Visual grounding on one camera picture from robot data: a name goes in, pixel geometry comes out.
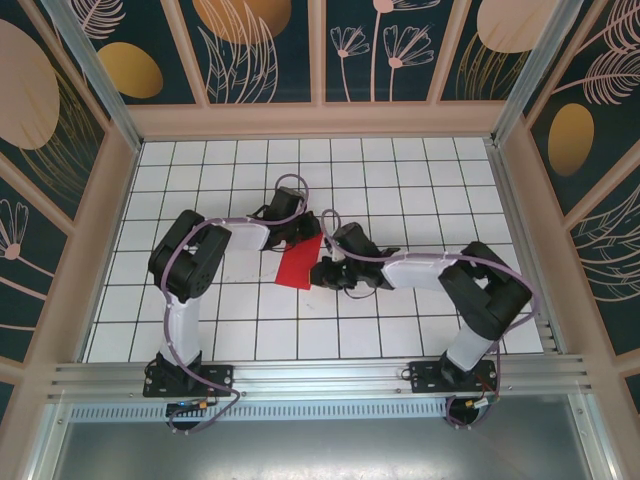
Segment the enclosure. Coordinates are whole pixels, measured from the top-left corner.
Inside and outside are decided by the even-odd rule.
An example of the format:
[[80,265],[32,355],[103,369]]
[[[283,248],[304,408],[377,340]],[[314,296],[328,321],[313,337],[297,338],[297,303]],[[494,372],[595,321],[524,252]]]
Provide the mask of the enclosure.
[[[638,0],[11,0],[0,38],[2,478],[635,478]],[[480,241],[533,284],[486,423],[403,376],[468,326],[444,291],[283,286],[273,248],[200,301],[238,403],[172,435],[151,253],[286,174],[381,249]]]

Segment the dark teal wallpaper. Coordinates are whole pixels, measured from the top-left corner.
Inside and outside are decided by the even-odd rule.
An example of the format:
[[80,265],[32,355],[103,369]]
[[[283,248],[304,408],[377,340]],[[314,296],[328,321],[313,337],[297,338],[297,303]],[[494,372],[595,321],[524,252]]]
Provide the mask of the dark teal wallpaper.
[[180,0],[211,103],[311,101],[306,0]]
[[0,425],[2,419],[9,406],[9,400],[11,400],[11,394],[13,393],[13,385],[10,383],[0,382]]
[[426,100],[451,5],[328,0],[327,102]]
[[0,179],[0,357],[24,360],[66,241]]
[[640,348],[640,167],[571,236],[616,355]]
[[441,100],[505,100],[554,6],[473,0]]
[[593,5],[593,0],[583,0],[582,6],[580,7],[580,11],[578,12],[578,15],[576,16],[573,23],[571,24],[569,33],[567,34],[566,37],[564,37],[562,45],[560,45],[560,48],[556,52],[556,55],[553,58],[553,61],[547,68],[547,71],[545,72],[545,74],[540,79],[540,82],[538,83],[538,86],[534,90],[533,94],[531,94],[531,97],[529,98],[527,105],[524,107],[523,113],[525,117],[529,115],[529,112],[531,111],[536,101],[538,100],[538,97],[540,96],[540,92],[545,87],[547,80],[551,76],[551,73],[556,69],[558,62],[564,55],[564,52],[567,50],[567,46],[573,39],[573,36],[576,34],[576,30],[578,30],[578,28],[580,27],[580,24],[582,23],[582,20],[584,20],[584,16],[587,14],[589,9],[591,8],[591,5]]
[[625,378],[625,381],[633,399],[633,404],[636,407],[636,412],[640,415],[640,373]]
[[17,2],[0,45],[0,153],[73,219],[104,131]]
[[531,127],[568,213],[640,139],[640,3],[610,1]]

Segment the flower illustration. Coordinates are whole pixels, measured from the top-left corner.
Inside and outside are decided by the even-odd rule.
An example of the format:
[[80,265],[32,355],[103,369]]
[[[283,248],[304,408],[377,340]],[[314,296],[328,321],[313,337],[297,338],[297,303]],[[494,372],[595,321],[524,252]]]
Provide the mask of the flower illustration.
[[15,213],[6,199],[0,200],[0,258],[16,260],[29,220],[29,209],[16,203]]
[[422,29],[407,27],[398,37],[398,26],[384,29],[384,48],[391,67],[389,82],[389,101],[393,101],[393,77],[395,71],[402,67],[413,67],[433,61],[433,50],[428,50],[431,39],[427,32],[429,27]]
[[347,102],[351,101],[349,96],[349,88],[347,87],[347,77],[344,72],[344,59],[347,57],[355,57],[356,55],[362,55],[369,51],[369,44],[365,43],[365,36],[362,33],[362,27],[353,28],[347,27],[344,29],[344,33],[340,27],[331,29],[331,41],[333,46],[336,47],[336,52],[340,57],[340,67],[342,68],[342,85],[344,86],[344,93],[347,96]]
[[407,0],[373,0],[373,7],[379,13],[391,13],[394,10],[422,10],[435,7],[440,0],[410,2]]

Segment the white tile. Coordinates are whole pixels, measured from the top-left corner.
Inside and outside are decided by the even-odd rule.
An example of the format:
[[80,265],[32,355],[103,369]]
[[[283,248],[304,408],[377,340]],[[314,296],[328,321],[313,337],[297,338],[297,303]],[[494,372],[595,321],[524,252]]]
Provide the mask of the white tile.
[[236,165],[233,174],[234,189],[264,190],[267,165]]
[[[267,165],[267,189],[274,189],[276,187],[276,182],[283,175],[288,174],[298,174],[298,164],[297,163],[270,163]],[[295,180],[285,179],[283,180],[284,186],[296,186]]]
[[204,160],[206,142],[178,142],[172,165],[200,165]]
[[452,138],[425,138],[424,148],[429,160],[457,160]]
[[489,162],[460,162],[460,167],[462,167],[464,183],[467,185],[494,185],[496,183]]
[[359,138],[331,139],[331,161],[359,162],[362,161],[362,144]]
[[266,140],[240,140],[236,163],[267,163]]
[[331,189],[315,188],[309,192],[307,210],[313,210],[316,216],[320,216],[323,210],[331,208],[333,205],[333,192]]
[[263,283],[260,285],[258,318],[287,319],[296,318],[298,306],[295,288]]
[[171,167],[167,190],[198,190],[201,170],[201,166],[194,165]]
[[140,167],[133,184],[134,192],[163,192],[167,186],[169,167]]
[[140,165],[170,165],[174,142],[145,142]]
[[338,358],[338,322],[336,320],[300,320],[298,358]]
[[294,360],[297,335],[295,320],[258,322],[256,360]]
[[310,188],[330,188],[331,164],[301,163],[300,176],[307,181]]
[[429,187],[402,187],[402,209],[405,215],[429,215],[436,213],[433,189]]
[[164,238],[164,236],[167,234],[167,232],[169,231],[173,223],[174,223],[174,220],[161,220],[160,222],[158,222],[156,239],[153,242],[154,245],[157,245],[158,243],[160,243],[160,240]]
[[422,316],[456,314],[456,307],[451,297],[444,290],[416,288],[416,301],[418,303],[418,314]]
[[205,218],[226,218],[229,215],[230,191],[199,192],[196,212]]
[[224,256],[222,283],[258,283],[260,252],[230,251]]
[[210,362],[213,360],[213,344],[216,340],[216,322],[198,323],[198,340],[200,350],[202,350],[202,360]]
[[487,149],[481,138],[456,137],[456,150],[460,160],[485,160]]
[[473,213],[502,212],[502,203],[496,187],[469,187],[467,192]]
[[401,187],[428,187],[431,185],[427,162],[398,162],[396,169]]
[[159,193],[133,193],[129,208],[127,209],[127,220],[157,220],[160,216],[162,198],[164,194]]
[[235,140],[215,140],[207,142],[207,148],[204,153],[205,164],[234,163],[235,159]]
[[[371,287],[364,282],[360,282],[358,286],[350,290],[349,293],[353,297],[364,297],[371,293]],[[377,317],[378,308],[376,296],[371,295],[370,297],[356,300],[349,298],[344,292],[338,292],[338,316],[341,319],[345,317]]]
[[196,208],[198,192],[167,192],[162,203],[162,220],[175,220],[185,210]]
[[409,245],[442,245],[437,215],[405,217]]
[[158,222],[147,220],[123,222],[118,250],[150,251],[157,226]]
[[200,297],[200,320],[216,320],[218,318],[218,302],[220,285],[211,285]]
[[142,301],[142,285],[106,288],[99,322],[135,322]]
[[388,162],[395,160],[390,138],[363,138],[362,150],[366,162]]
[[89,363],[128,362],[135,323],[101,323],[93,336]]
[[518,273],[522,273],[520,270],[518,256],[516,255],[516,250],[513,248],[513,245],[489,245],[489,248],[493,250],[494,253],[509,266],[509,268]]
[[282,261],[282,253],[266,251],[261,252],[261,255],[260,281],[274,282],[278,274],[278,269],[280,268],[280,262]]
[[460,331],[458,317],[421,317],[420,330],[424,354],[442,355]]
[[471,215],[440,215],[440,228],[447,245],[466,245],[478,239]]
[[200,178],[200,190],[231,190],[233,165],[205,165]]
[[504,215],[474,215],[478,238],[484,243],[511,243]]
[[509,330],[504,336],[504,343],[509,354],[513,353],[542,353],[542,342],[534,319],[523,323],[519,327]]
[[433,185],[464,185],[458,162],[429,162]]
[[298,163],[298,140],[269,140],[268,161],[269,163]]
[[381,317],[416,315],[416,300],[412,288],[378,289],[378,314]]
[[258,284],[231,283],[220,290],[219,320],[253,320],[258,317]]
[[340,358],[380,357],[377,318],[341,318]]
[[139,323],[133,339],[130,362],[150,362],[160,350],[164,336],[162,322]]
[[383,357],[420,357],[420,329],[415,317],[381,318]]
[[335,291],[320,287],[298,290],[299,318],[336,318],[337,315]]
[[378,247],[407,244],[403,217],[371,217],[370,221],[370,238]]
[[464,187],[434,187],[438,213],[469,213],[469,200]]
[[424,146],[420,138],[394,138],[393,150],[396,160],[425,160]]
[[399,188],[367,188],[369,215],[402,215]]
[[213,359],[253,360],[256,348],[256,320],[250,322],[218,322]]
[[367,187],[397,187],[398,174],[395,162],[365,163]]
[[147,263],[149,252],[117,252],[111,276],[110,285],[144,285],[147,277]]
[[167,301],[158,287],[155,285],[145,286],[138,320],[140,322],[161,322],[164,320],[166,305]]
[[340,215],[367,215],[363,188],[341,188],[333,191],[333,205]]
[[327,138],[300,140],[301,162],[330,162],[331,145]]
[[231,216],[251,215],[264,205],[264,192],[260,190],[234,191],[231,194]]
[[334,163],[331,169],[334,187],[364,187],[364,169],[361,162]]

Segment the leaf illustration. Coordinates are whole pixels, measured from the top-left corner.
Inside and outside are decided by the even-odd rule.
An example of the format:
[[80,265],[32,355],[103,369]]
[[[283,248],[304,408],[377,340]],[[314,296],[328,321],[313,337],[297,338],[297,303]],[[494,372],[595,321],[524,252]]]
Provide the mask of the leaf illustration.
[[616,0],[604,29],[604,41],[618,52],[640,44],[640,0]]
[[89,38],[106,40],[126,13],[122,0],[71,0],[71,7]]

